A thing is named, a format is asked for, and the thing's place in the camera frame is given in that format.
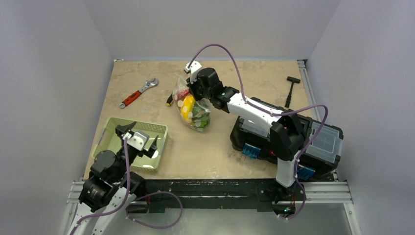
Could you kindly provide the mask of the red chili pepper toy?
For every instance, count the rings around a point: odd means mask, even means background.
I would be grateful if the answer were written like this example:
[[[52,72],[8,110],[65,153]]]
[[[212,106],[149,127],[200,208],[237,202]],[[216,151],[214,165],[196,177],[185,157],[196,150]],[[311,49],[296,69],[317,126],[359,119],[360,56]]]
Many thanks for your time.
[[[188,94],[190,94],[189,89],[179,91],[177,94],[177,99],[184,99]]]

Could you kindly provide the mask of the clear zip top bag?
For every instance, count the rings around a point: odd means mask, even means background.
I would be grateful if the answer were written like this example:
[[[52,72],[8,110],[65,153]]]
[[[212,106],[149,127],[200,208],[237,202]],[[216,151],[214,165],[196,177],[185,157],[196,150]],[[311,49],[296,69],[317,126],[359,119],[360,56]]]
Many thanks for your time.
[[[203,132],[210,124],[210,105],[204,100],[196,101],[190,93],[186,80],[177,75],[177,82],[167,105],[177,108],[182,122],[189,128]]]

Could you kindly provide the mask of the yellow banana toy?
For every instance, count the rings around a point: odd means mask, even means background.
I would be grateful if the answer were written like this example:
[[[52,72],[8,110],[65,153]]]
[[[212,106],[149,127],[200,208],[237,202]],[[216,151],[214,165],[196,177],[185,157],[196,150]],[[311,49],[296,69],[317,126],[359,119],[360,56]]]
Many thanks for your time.
[[[180,113],[183,116],[184,120],[192,119],[192,110],[194,105],[196,104],[196,100],[194,99],[193,95],[188,94],[183,102],[182,106],[180,108]]]

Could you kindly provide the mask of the green bell pepper toy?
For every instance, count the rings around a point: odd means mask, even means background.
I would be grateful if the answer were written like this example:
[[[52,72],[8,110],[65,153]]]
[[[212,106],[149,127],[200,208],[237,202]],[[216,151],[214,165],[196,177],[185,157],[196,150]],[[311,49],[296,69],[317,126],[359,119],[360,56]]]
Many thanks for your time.
[[[209,112],[193,112],[192,123],[194,127],[204,129],[210,124],[210,113]]]

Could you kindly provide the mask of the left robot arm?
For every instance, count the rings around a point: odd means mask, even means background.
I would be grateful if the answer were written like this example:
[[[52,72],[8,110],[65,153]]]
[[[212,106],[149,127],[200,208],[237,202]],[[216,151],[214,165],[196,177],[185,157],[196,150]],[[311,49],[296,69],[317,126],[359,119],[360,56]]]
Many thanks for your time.
[[[130,121],[107,125],[113,128],[106,143],[94,151],[89,175],[78,197],[77,211],[70,235],[104,235],[134,200],[142,199],[146,180],[134,173],[136,158],[158,158],[158,140],[164,132],[155,132],[148,123]]]

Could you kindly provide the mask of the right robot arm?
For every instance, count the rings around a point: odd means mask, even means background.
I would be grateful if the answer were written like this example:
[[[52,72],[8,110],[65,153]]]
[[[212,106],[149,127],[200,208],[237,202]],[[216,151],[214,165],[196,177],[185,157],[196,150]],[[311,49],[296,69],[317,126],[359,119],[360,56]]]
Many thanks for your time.
[[[190,75],[186,82],[195,100],[207,99],[216,109],[251,121],[266,132],[271,150],[277,157],[276,196],[280,199],[291,196],[293,183],[298,178],[300,149],[306,140],[298,115],[268,107],[245,97],[233,87],[224,86],[213,68],[187,65],[184,71]]]

